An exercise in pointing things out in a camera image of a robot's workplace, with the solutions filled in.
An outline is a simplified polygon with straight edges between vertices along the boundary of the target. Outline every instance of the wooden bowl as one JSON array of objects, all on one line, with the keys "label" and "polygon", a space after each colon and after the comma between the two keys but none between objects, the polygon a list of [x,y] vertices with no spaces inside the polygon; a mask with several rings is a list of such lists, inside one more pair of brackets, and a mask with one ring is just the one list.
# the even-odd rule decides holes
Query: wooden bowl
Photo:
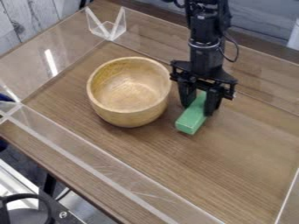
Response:
[{"label": "wooden bowl", "polygon": [[88,98],[106,122],[133,128],[152,122],[164,112],[170,85],[169,72],[154,60],[113,59],[88,79]]}]

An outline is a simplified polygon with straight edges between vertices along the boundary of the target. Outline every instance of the bowl rim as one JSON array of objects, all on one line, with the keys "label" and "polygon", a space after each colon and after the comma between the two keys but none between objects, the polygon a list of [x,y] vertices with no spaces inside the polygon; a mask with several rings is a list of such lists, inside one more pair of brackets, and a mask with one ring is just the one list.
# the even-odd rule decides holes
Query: bowl rim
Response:
[{"label": "bowl rim", "polygon": [[105,67],[106,65],[114,63],[116,61],[120,61],[120,60],[145,60],[153,64],[156,64],[162,70],[164,70],[164,73],[165,74],[169,74],[169,71],[168,69],[165,68],[165,66],[157,62],[156,60],[153,59],[148,59],[146,57],[121,57],[121,58],[117,58],[117,59],[112,59],[110,61],[105,62],[104,64],[101,64],[97,69],[94,70],[94,72],[92,73],[92,75],[88,77],[88,84],[86,84],[86,90],[88,90],[88,98],[89,100],[92,101],[93,104],[96,104],[101,109],[106,110],[106,111],[110,111],[110,112],[114,112],[114,113],[121,113],[121,114],[130,114],[130,113],[137,113],[137,112],[142,112],[153,107],[156,107],[162,101],[164,99],[166,98],[168,94],[170,93],[170,89],[172,89],[172,81],[170,79],[168,79],[168,82],[166,82],[166,91],[165,91],[165,94],[160,97],[160,100],[149,105],[148,107],[145,108],[140,108],[140,109],[136,109],[136,110],[126,110],[126,109],[112,109],[112,108],[108,108],[105,107],[100,102],[98,100],[94,98],[93,94],[92,94],[92,91],[90,91],[90,83],[98,73],[98,70]]}]

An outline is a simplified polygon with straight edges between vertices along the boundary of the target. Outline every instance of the green block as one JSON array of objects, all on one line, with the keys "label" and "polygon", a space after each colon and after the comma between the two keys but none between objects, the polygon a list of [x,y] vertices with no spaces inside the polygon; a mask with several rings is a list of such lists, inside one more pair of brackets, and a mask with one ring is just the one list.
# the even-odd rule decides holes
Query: green block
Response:
[{"label": "green block", "polygon": [[206,116],[204,115],[204,102],[206,98],[206,93],[200,92],[196,100],[192,102],[190,106],[184,110],[181,116],[174,122],[174,127],[178,131],[188,135],[193,135],[202,125]]}]

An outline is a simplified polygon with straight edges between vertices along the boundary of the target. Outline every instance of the green foam block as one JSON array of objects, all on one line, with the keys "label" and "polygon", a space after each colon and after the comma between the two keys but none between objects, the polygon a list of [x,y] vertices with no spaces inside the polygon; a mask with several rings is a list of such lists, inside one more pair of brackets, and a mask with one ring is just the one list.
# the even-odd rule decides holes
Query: green foam block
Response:
[{"label": "green foam block", "polygon": [[174,122],[176,129],[188,135],[193,135],[196,133],[197,129],[206,119],[206,116],[202,113],[205,98],[206,93],[201,91],[196,100],[184,110],[181,116]]}]

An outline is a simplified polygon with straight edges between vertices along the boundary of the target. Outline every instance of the wooden table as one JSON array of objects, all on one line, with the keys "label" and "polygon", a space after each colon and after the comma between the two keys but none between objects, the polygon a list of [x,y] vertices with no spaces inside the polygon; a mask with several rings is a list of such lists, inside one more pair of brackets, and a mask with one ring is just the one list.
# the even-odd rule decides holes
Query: wooden table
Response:
[{"label": "wooden table", "polygon": [[[90,9],[108,18],[118,5],[96,1]],[[145,29],[153,29],[150,23]],[[153,47],[156,44],[144,46],[148,51]],[[180,43],[178,53],[186,52]],[[182,112],[174,85],[161,118],[137,129],[113,127],[89,106],[85,83],[92,71],[114,58],[138,55],[104,42],[22,103],[222,222],[273,223],[299,166],[299,65],[241,47],[238,62],[225,64],[240,82],[237,99],[224,101],[198,133],[185,136],[173,127]],[[120,222],[164,223],[13,123],[2,123],[0,135]],[[65,150],[100,169],[97,153],[73,150],[72,143],[66,144]]]}]

